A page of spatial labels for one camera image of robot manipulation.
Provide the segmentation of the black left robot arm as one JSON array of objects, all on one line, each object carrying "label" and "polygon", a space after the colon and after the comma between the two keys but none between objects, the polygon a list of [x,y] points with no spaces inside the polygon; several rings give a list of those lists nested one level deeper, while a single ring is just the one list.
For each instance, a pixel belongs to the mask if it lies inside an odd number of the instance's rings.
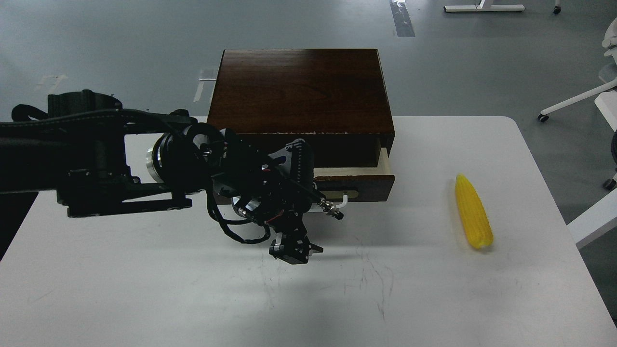
[{"label": "black left robot arm", "polygon": [[322,247],[303,222],[313,204],[342,214],[319,192],[314,155],[298,139],[269,155],[230,128],[124,108],[91,90],[48,96],[48,110],[17,105],[1,123],[1,253],[41,191],[55,191],[69,217],[185,209],[204,191],[206,211],[242,244],[275,240],[269,254],[305,264]]}]

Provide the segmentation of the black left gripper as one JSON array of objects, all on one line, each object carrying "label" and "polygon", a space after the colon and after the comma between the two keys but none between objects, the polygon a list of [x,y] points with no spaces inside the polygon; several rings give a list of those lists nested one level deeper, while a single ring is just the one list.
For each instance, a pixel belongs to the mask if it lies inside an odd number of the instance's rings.
[{"label": "black left gripper", "polygon": [[303,215],[322,199],[315,186],[285,176],[269,154],[230,128],[210,128],[210,217],[219,224],[295,227],[276,231],[268,254],[291,265],[307,264],[323,248],[307,237]]}]

